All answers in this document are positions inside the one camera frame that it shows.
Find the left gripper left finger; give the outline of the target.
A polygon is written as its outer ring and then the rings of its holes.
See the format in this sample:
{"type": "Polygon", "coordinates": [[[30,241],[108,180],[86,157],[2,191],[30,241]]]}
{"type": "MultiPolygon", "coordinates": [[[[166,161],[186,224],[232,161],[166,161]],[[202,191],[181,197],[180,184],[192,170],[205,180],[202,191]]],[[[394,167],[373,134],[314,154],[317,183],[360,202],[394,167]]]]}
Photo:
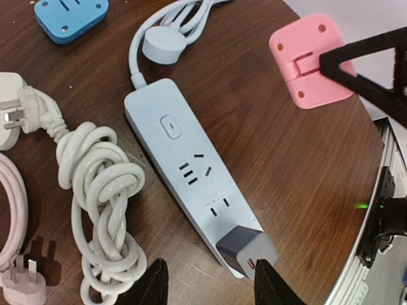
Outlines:
{"type": "Polygon", "coordinates": [[[167,305],[169,270],[167,262],[156,259],[132,287],[119,297],[121,305],[167,305]]]}

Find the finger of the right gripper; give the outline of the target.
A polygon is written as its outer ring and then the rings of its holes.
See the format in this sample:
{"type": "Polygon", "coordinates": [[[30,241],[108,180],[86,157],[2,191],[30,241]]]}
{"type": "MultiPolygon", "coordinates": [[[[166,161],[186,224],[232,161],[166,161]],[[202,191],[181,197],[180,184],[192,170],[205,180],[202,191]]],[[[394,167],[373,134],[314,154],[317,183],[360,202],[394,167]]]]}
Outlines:
{"type": "Polygon", "coordinates": [[[406,69],[394,73],[394,88],[386,89],[358,74],[340,68],[321,68],[324,76],[365,98],[406,128],[406,69]]]}
{"type": "Polygon", "coordinates": [[[393,48],[395,49],[394,75],[406,76],[406,27],[345,44],[323,53],[319,57],[320,70],[323,75],[329,76],[332,71],[340,71],[340,64],[343,62],[393,48]]]}

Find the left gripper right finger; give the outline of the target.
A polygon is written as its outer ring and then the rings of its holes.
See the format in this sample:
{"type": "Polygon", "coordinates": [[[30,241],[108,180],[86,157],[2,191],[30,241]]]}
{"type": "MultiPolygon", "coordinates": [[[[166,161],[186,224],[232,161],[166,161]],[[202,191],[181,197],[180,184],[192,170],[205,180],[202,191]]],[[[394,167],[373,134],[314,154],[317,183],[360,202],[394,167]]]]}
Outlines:
{"type": "Polygon", "coordinates": [[[254,296],[255,305],[305,305],[265,259],[260,259],[256,263],[254,296]]]}

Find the pink square plug adapter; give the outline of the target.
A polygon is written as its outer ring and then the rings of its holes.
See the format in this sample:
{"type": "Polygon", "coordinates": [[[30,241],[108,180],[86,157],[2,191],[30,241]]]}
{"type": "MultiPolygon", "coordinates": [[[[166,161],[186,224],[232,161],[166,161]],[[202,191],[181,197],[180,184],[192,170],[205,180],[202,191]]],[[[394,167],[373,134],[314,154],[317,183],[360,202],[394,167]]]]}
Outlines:
{"type": "Polygon", "coordinates": [[[320,55],[345,45],[339,27],[328,16],[313,14],[292,22],[276,30],[268,44],[299,108],[312,109],[353,95],[321,74],[320,55]]]}

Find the black plug adapter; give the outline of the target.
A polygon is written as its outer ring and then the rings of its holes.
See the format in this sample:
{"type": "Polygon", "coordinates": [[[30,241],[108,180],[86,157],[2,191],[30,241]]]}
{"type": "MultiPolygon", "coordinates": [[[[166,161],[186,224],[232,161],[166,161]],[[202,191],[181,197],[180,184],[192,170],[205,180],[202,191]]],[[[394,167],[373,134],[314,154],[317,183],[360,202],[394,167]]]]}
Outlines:
{"type": "Polygon", "coordinates": [[[216,243],[216,248],[229,267],[252,281],[259,260],[274,265],[279,256],[265,232],[244,226],[234,227],[216,243]]]}

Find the grey blue power strip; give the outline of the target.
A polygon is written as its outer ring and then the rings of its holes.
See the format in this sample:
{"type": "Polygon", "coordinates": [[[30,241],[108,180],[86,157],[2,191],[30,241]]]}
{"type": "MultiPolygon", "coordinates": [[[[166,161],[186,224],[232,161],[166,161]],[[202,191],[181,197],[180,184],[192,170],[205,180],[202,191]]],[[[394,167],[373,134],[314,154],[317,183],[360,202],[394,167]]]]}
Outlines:
{"type": "Polygon", "coordinates": [[[214,257],[237,278],[216,243],[237,226],[262,230],[237,183],[171,79],[125,97],[125,115],[147,155],[214,257]]]}

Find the white square plug adapter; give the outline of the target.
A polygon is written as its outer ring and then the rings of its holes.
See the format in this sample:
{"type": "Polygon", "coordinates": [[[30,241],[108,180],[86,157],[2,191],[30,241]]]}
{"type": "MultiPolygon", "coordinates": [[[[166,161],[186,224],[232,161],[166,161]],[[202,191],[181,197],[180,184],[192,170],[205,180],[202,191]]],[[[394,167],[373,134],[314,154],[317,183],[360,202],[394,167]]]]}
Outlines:
{"type": "Polygon", "coordinates": [[[11,149],[20,134],[18,91],[27,83],[15,72],[1,72],[1,151],[11,149]]]}

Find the blue white cube socket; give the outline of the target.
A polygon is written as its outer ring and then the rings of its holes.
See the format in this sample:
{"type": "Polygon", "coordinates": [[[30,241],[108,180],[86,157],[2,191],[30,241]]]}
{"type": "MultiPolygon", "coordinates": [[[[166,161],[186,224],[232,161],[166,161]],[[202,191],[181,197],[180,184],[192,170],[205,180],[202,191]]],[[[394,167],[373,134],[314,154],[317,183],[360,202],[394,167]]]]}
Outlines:
{"type": "Polygon", "coordinates": [[[108,0],[44,0],[34,13],[54,43],[67,45],[103,21],[108,9],[108,0]]]}

